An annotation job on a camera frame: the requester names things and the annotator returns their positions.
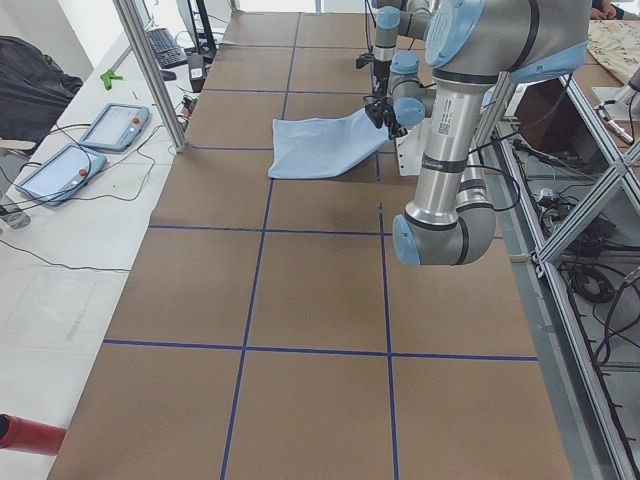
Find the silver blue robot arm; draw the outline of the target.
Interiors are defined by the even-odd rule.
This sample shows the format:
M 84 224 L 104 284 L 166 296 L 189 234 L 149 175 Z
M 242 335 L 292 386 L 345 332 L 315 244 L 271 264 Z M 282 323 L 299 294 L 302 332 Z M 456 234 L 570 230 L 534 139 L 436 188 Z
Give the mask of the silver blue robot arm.
M 432 1 L 415 0 L 372 1 L 371 4 L 377 10 L 372 50 L 375 78 L 373 95 L 381 98 L 387 93 L 397 39 L 407 37 L 424 40 L 433 16 L 433 5 Z
M 406 265 L 464 265 L 493 240 L 495 212 L 482 171 L 469 165 L 485 93 L 500 73 L 515 84 L 579 68 L 588 1 L 444 1 L 427 30 L 436 93 L 415 197 L 393 221 Z

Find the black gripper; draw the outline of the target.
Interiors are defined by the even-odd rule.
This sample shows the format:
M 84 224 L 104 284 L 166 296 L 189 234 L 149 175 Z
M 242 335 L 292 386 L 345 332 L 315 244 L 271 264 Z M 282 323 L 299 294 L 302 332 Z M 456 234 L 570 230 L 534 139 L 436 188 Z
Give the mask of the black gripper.
M 400 138 L 406 135 L 406 128 L 398 122 L 391 106 L 386 105 L 383 108 L 382 118 L 389 138 Z
M 374 88 L 374 95 L 376 97 L 384 96 L 384 83 L 382 81 L 388 81 L 390 75 L 390 62 L 374 60 L 374 77 L 376 85 Z

